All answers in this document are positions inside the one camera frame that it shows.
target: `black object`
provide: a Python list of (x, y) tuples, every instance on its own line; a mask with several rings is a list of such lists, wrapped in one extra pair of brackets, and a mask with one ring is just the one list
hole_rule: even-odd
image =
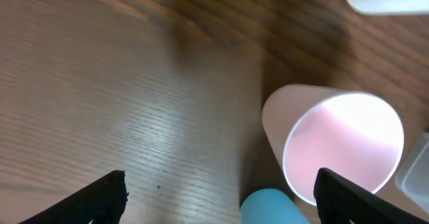
[(317, 174), (314, 198), (322, 224), (428, 224), (328, 168)]
[(115, 170), (20, 224), (119, 224), (127, 196), (125, 172)]

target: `blue object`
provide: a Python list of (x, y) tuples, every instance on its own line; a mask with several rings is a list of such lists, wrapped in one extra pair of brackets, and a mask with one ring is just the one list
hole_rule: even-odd
[(249, 195), (241, 205), (241, 224), (310, 224), (282, 191), (267, 188)]

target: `wooden surface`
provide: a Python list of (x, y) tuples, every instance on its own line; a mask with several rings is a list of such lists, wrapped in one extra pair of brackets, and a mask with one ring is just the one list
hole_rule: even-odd
[[(290, 83), (383, 97), (407, 156), (429, 120), (428, 23), (345, 0), (0, 0), (0, 223), (114, 169), (122, 223), (239, 223), (251, 191), (287, 191), (260, 111)], [(394, 178), (379, 196), (428, 219)]]

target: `cup rim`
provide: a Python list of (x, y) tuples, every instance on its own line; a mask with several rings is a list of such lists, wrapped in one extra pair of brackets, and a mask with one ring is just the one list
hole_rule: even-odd
[(401, 119), (399, 117), (399, 115), (397, 114), (397, 112), (395, 111), (395, 109), (385, 100), (383, 100), (381, 97), (378, 97), (374, 94), (371, 93), (366, 93), (366, 92), (359, 92), (359, 91), (347, 91), (347, 92), (340, 92), (337, 94), (333, 94), (323, 100), (321, 100), (319, 103), (315, 104), (314, 106), (312, 106), (311, 108), (309, 108), (309, 110), (307, 110), (305, 112), (305, 114), (303, 114), (299, 120), (297, 120), (297, 122), (295, 122), (293, 128), (291, 129), (291, 131), (288, 134), (288, 137), (286, 138), (286, 142), (284, 144), (284, 148), (283, 148), (283, 154), (282, 154), (282, 171), (283, 171), (283, 175), (285, 176), (286, 182), (288, 183), (288, 186), (291, 188), (291, 190), (294, 192), (294, 194), (296, 194), (296, 196), (298, 198), (300, 198), (301, 200), (305, 201), (306, 203), (312, 205), (312, 206), (317, 206), (316, 202), (312, 202), (310, 200), (308, 200), (307, 198), (303, 197), (300, 193), (298, 193), (298, 191), (295, 190), (295, 188), (292, 186), (292, 183), (290, 182), (288, 175), (286, 173), (286, 150), (289, 146), (290, 143), (290, 139), (292, 137), (292, 135), (294, 134), (296, 128), (299, 126), (299, 124), (301, 124), (302, 120), (304, 120), (307, 115), (312, 112), (313, 110), (315, 110), (316, 108), (318, 108), (319, 106), (321, 106), (321, 104), (335, 98), (335, 97), (340, 97), (340, 96), (345, 96), (345, 95), (365, 95), (365, 96), (370, 96), (370, 97), (375, 97), (377, 100), (384, 102), (388, 107), (390, 107), (393, 112), (395, 113), (396, 117), (399, 119), (399, 124), (401, 125), (402, 128), (402, 145), (400, 146), (400, 151), (398, 152), (398, 155), (396, 156), (396, 161), (395, 164), (393, 165), (392, 170), (390, 171), (390, 173), (387, 175), (386, 179), (373, 191), (371, 191), (372, 194), (375, 194), (376, 192), (378, 192), (381, 188), (383, 188), (383, 186), (385, 186), (387, 184), (387, 182), (390, 180), (390, 178), (393, 176), (393, 174), (395, 173), (401, 157), (402, 157), (402, 153), (404, 151), (404, 126), (402, 125)]

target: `clear plastic object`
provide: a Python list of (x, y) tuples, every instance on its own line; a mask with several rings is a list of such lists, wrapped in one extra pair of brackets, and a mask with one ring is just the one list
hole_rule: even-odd
[(429, 214), (429, 133), (423, 133), (396, 176), (396, 186)]

